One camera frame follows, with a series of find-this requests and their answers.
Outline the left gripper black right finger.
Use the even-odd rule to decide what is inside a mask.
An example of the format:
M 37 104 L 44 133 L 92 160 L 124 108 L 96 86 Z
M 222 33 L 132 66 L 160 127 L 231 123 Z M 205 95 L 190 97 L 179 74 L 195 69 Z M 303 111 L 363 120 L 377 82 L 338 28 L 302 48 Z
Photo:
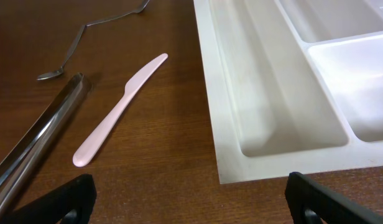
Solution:
M 383 216 L 299 172 L 289 173 L 285 198 L 294 223 L 383 224 Z

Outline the white plastic knife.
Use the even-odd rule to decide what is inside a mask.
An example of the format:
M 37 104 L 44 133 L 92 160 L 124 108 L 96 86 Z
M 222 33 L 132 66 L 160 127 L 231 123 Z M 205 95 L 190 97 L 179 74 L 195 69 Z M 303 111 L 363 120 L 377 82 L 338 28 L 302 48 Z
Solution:
M 72 161 L 76 167 L 84 167 L 91 162 L 133 97 L 167 58 L 168 54 L 160 54 L 129 79 L 122 98 L 74 153 Z

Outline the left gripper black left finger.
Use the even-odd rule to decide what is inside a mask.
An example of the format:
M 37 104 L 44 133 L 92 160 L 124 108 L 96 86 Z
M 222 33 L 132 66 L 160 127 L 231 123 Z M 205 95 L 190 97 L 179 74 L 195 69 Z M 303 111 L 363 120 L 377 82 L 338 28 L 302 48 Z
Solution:
M 82 174 L 4 217 L 5 223 L 88 223 L 97 192 L 91 174 Z

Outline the white cutlery tray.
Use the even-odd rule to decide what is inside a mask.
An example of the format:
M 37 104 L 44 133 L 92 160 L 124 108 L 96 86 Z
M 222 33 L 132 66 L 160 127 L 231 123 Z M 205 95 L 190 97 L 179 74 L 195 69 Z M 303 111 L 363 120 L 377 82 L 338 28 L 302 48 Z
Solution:
M 195 1 L 222 184 L 383 166 L 383 1 Z

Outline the small steel teaspoon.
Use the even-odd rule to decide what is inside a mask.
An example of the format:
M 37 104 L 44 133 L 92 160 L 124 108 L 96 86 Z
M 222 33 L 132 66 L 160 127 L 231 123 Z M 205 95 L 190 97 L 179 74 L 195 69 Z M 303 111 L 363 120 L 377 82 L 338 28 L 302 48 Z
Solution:
M 98 20 L 95 20 L 95 21 L 92 21 L 92 22 L 88 22 L 86 24 L 86 26 L 89 27 L 89 26 L 93 26 L 93 25 L 96 25 L 96 24 L 101 24 L 101 23 L 113 21 L 113 20 L 120 19 L 122 17 L 128 16 L 130 14 L 139 14 L 139 13 L 141 13 L 145 9 L 146 5 L 149 2 L 150 2 L 150 0 L 143 0 L 143 2 L 139 6 L 137 6 L 137 8 L 134 9 L 134 10 L 131 10 L 129 12 L 125 12 L 124 14 L 121 14 L 121 15 L 110 16 L 110 17 L 107 17 L 107 18 L 104 18 L 104 19 L 98 19 Z
M 82 36 L 82 34 L 83 34 L 84 30 L 85 30 L 85 27 L 86 27 L 85 25 L 82 25 L 80 27 L 80 29 L 79 29 L 75 39 L 73 40 L 70 48 L 67 51 L 66 57 L 65 57 L 62 65 L 60 66 L 60 68 L 57 69 L 57 70 L 54 70 L 52 72 L 47 72 L 47 73 L 39 75 L 37 77 L 38 81 L 48 80 L 48 79 L 51 79 L 51 78 L 55 78 L 55 77 L 58 77 L 58 76 L 60 76 L 60 75 L 62 75 L 64 73 L 64 66 L 68 62 L 70 57 L 73 55 L 73 53 L 74 53 L 74 51 L 75 51 L 75 49 L 76 49 L 76 47 L 77 47 L 77 45 L 78 45 L 78 43 L 79 43 L 79 41 L 81 39 L 81 36 Z

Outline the steel tongs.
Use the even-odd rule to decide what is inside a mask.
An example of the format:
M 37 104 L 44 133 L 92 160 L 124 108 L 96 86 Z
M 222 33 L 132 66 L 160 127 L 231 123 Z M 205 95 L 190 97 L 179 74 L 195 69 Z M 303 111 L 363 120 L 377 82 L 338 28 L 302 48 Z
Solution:
M 0 163 L 0 218 L 24 190 L 41 160 L 71 122 L 92 87 L 77 73 Z

